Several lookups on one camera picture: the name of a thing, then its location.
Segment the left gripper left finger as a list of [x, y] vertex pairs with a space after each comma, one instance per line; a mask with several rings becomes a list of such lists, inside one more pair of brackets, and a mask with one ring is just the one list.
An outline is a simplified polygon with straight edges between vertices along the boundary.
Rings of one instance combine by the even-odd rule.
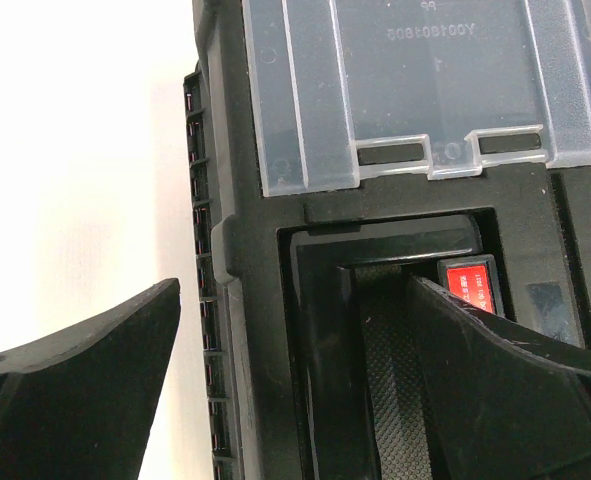
[[136, 479], [180, 321], [165, 279], [0, 352], [0, 479]]

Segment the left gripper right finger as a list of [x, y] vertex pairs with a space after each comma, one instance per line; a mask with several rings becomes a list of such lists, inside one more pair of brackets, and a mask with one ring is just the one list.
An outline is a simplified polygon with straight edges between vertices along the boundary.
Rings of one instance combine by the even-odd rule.
[[413, 339], [454, 479], [591, 479], [591, 351], [407, 287]]

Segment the black plastic toolbox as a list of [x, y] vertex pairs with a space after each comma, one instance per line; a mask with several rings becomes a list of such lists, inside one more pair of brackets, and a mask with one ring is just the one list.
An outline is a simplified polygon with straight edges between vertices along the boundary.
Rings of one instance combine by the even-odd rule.
[[217, 479], [454, 479], [407, 287], [591, 351], [591, 1], [196, 1]]

